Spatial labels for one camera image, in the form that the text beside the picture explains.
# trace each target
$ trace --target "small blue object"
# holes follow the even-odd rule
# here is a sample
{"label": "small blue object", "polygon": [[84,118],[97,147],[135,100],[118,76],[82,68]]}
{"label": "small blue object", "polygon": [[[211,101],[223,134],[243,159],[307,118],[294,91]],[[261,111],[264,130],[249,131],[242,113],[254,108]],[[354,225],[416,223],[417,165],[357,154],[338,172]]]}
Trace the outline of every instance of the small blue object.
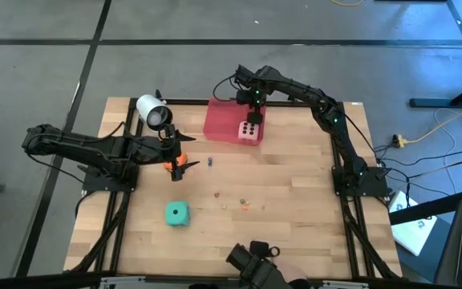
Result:
{"label": "small blue object", "polygon": [[165,207],[165,221],[169,226],[188,226],[190,214],[186,201],[171,201]]}

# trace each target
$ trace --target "wooden tabletop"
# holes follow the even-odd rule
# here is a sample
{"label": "wooden tabletop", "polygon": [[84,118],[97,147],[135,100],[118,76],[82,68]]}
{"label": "wooden tabletop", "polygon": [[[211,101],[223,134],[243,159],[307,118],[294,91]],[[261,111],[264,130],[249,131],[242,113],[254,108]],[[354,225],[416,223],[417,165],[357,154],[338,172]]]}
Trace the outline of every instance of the wooden tabletop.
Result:
{"label": "wooden tabletop", "polygon": [[[100,136],[125,120],[129,100],[108,98]],[[344,106],[370,140],[363,105]],[[184,142],[183,151],[189,161],[201,163],[178,182],[171,181],[162,165],[140,169],[128,209],[120,274],[236,277],[239,272],[225,262],[231,248],[237,242],[248,246],[251,240],[260,240],[278,246],[279,258],[301,267],[310,278],[350,278],[342,212],[330,173],[330,137],[314,122],[309,108],[267,108],[264,139],[251,147],[206,140],[202,132],[206,106],[169,107],[176,128],[197,138]],[[367,144],[351,126],[349,133],[358,155],[373,165]],[[212,167],[207,166],[208,157]],[[100,236],[108,195],[96,193],[80,206],[66,269],[77,265]],[[241,209],[241,199],[250,201],[247,211]],[[401,275],[387,209],[374,198],[362,200],[369,239]],[[165,225],[164,209],[170,201],[188,202],[188,227]],[[103,268],[109,267],[112,243]],[[356,251],[365,275],[357,240]]]}

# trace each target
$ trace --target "wooden table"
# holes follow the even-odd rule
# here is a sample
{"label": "wooden table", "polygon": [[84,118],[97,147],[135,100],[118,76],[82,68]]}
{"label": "wooden table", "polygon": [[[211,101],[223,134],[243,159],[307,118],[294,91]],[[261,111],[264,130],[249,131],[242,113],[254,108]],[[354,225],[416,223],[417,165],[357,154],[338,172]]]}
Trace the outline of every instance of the wooden table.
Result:
{"label": "wooden table", "polygon": [[[107,100],[100,136],[125,120],[129,100]],[[344,106],[370,140],[363,105]],[[231,248],[237,242],[248,246],[251,240],[262,240],[281,248],[279,258],[301,267],[310,278],[351,277],[342,213],[330,173],[330,137],[313,121],[309,108],[267,108],[264,139],[259,146],[249,147],[206,140],[202,128],[207,107],[169,107],[176,127],[197,138],[183,143],[183,151],[189,161],[201,163],[178,182],[171,182],[162,165],[140,169],[128,209],[120,274],[236,277],[239,272],[225,262]],[[367,144],[354,128],[349,133],[358,155],[373,165]],[[212,167],[207,166],[208,157],[213,159]],[[77,265],[100,236],[108,195],[96,193],[81,205],[66,269]],[[241,209],[242,198],[250,201],[247,211]],[[189,203],[188,227],[165,225],[164,208],[170,201]],[[386,208],[364,197],[363,210],[369,239],[401,275]],[[103,268],[109,267],[112,243]],[[357,240],[356,252],[365,275]]]}

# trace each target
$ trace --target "orange object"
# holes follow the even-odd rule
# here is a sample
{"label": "orange object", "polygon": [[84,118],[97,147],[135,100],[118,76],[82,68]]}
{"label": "orange object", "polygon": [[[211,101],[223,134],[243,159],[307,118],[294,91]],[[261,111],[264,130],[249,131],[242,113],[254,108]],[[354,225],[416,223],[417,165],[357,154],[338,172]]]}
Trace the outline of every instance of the orange object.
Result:
{"label": "orange object", "polygon": [[[188,156],[186,153],[181,153],[180,156],[176,158],[177,160],[177,165],[184,165],[188,161]],[[171,163],[164,163],[165,169],[167,169],[169,172],[172,172],[172,164]]]}

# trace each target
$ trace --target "gray floor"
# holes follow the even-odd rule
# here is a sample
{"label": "gray floor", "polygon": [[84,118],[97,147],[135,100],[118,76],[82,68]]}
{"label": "gray floor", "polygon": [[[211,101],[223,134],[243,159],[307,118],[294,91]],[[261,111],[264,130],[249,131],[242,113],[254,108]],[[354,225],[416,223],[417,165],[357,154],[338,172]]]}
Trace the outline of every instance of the gray floor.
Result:
{"label": "gray floor", "polygon": [[[462,17],[462,1],[454,3]],[[0,38],[91,39],[102,7],[103,0],[0,0]],[[356,7],[304,0],[114,0],[102,37],[462,39],[446,4],[373,0]],[[5,193],[0,194],[0,278],[13,272],[46,174],[46,168],[22,153],[26,128],[42,123],[62,127],[87,50],[87,46],[0,46],[0,182],[6,183]],[[364,102],[375,146],[385,145],[394,133],[413,139],[436,125],[434,110],[410,109],[410,98],[453,97],[462,92],[462,47],[99,47],[74,131],[96,134],[109,96],[141,96],[158,88],[166,98],[207,99],[215,83],[231,75],[238,64],[251,70],[269,64],[284,75],[322,88],[337,100]],[[438,117],[445,120],[450,115],[440,112]],[[457,140],[456,149],[462,149],[462,120],[447,128]],[[451,146],[449,136],[439,131],[418,144],[389,151],[387,157],[410,162],[446,153]],[[450,157],[449,162],[459,158]],[[441,166],[443,161],[411,168],[388,164],[416,174]],[[73,162],[64,161],[63,168],[81,176]],[[451,173],[456,190],[462,191],[462,166]],[[453,192],[444,171],[418,183]],[[390,185],[395,189],[400,183],[390,181]],[[32,275],[62,270],[80,190],[79,183],[59,176],[30,269]],[[411,197],[429,201],[442,196],[413,188]],[[450,214],[441,217],[452,220]]]}

